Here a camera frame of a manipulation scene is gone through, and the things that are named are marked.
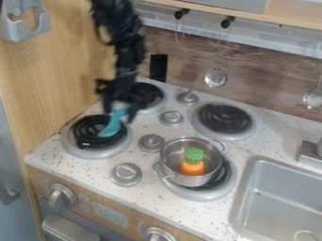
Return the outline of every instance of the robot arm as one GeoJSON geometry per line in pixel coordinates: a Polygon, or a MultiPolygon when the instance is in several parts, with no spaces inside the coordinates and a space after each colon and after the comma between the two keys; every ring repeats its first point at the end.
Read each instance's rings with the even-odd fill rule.
{"type": "Polygon", "coordinates": [[[91,16],[97,37],[104,45],[115,46],[117,63],[116,77],[108,81],[97,80],[96,92],[102,95],[105,113],[110,113],[112,103],[128,103],[131,121],[143,102],[130,96],[136,81],[138,66],[145,57],[143,24],[135,14],[130,0],[90,0],[91,16]],[[100,30],[108,31],[111,40],[105,42],[100,30]]]}

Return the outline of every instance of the metal sink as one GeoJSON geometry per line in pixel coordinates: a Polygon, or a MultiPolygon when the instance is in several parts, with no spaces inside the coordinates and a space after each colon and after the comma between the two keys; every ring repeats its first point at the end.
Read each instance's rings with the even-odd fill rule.
{"type": "Polygon", "coordinates": [[[254,241],[322,241],[322,175],[268,158],[250,160],[230,222],[254,241]]]}

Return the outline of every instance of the black coil burner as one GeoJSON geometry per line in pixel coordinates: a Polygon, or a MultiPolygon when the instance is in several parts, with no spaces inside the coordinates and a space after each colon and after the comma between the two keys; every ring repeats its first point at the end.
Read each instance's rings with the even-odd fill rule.
{"type": "Polygon", "coordinates": [[[76,144],[80,149],[109,148],[122,141],[127,135],[126,126],[122,123],[119,132],[112,137],[99,137],[98,134],[106,127],[109,117],[104,115],[85,116],[72,125],[76,144]]]}
{"type": "Polygon", "coordinates": [[[191,190],[206,190],[210,188],[214,188],[216,186],[222,185],[224,182],[226,182],[230,177],[232,176],[232,168],[226,159],[223,159],[221,168],[218,170],[217,174],[213,177],[213,179],[206,185],[203,186],[197,186],[197,187],[187,187],[191,190]]]}
{"type": "Polygon", "coordinates": [[[164,94],[159,87],[148,83],[135,83],[131,89],[131,96],[147,107],[164,98],[164,94]]]}
{"type": "Polygon", "coordinates": [[[207,104],[198,112],[199,121],[222,134],[239,134],[250,129],[251,117],[245,111],[228,105],[207,104]]]}

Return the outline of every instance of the speckled countertop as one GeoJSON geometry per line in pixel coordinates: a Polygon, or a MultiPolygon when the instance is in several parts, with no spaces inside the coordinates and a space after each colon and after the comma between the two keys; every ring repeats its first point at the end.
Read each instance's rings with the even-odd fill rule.
{"type": "MultiPolygon", "coordinates": [[[[152,133],[166,139],[179,136],[201,137],[189,122],[189,118],[198,106],[210,102],[237,105],[249,111],[257,122],[257,133],[252,139],[234,144],[224,143],[225,154],[233,161],[237,182],[239,182],[243,168],[254,155],[263,155],[299,166],[296,162],[296,153],[302,140],[317,142],[322,137],[322,123],[319,122],[200,92],[196,93],[201,98],[201,102],[195,106],[186,106],[178,104],[175,100],[175,96],[185,89],[152,80],[142,81],[153,83],[167,92],[169,103],[163,111],[180,111],[185,116],[185,123],[182,126],[175,128],[164,126],[160,124],[158,114],[149,117],[138,116],[131,124],[134,130],[134,141],[130,148],[117,157],[103,161],[88,161],[70,156],[61,147],[60,134],[56,134],[29,154],[25,158],[26,163],[161,219],[205,240],[233,241],[242,240],[228,222],[233,195],[238,185],[231,194],[218,201],[200,203],[183,200],[162,186],[152,169],[153,164],[158,161],[158,154],[143,153],[137,147],[139,138],[152,133]],[[124,162],[135,163],[142,168],[143,180],[139,185],[124,188],[114,185],[109,180],[111,170],[124,162]]],[[[89,108],[84,115],[97,113],[102,113],[99,103],[89,108]]]]}

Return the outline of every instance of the pot handle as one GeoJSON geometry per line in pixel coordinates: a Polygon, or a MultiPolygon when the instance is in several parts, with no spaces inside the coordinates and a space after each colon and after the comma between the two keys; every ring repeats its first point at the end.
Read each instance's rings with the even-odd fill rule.
{"type": "Polygon", "coordinates": [[[166,178],[176,177],[177,176],[176,174],[171,174],[171,175],[165,176],[162,173],[160,173],[159,172],[159,166],[161,166],[161,165],[163,165],[161,162],[157,162],[156,164],[153,165],[153,172],[155,174],[157,174],[159,177],[166,179],[166,178]]]}
{"type": "Polygon", "coordinates": [[[213,141],[215,141],[216,143],[218,143],[219,146],[221,147],[221,150],[219,150],[220,153],[225,152],[226,148],[225,148],[224,144],[222,144],[220,141],[218,141],[216,139],[213,139],[213,141]]]}

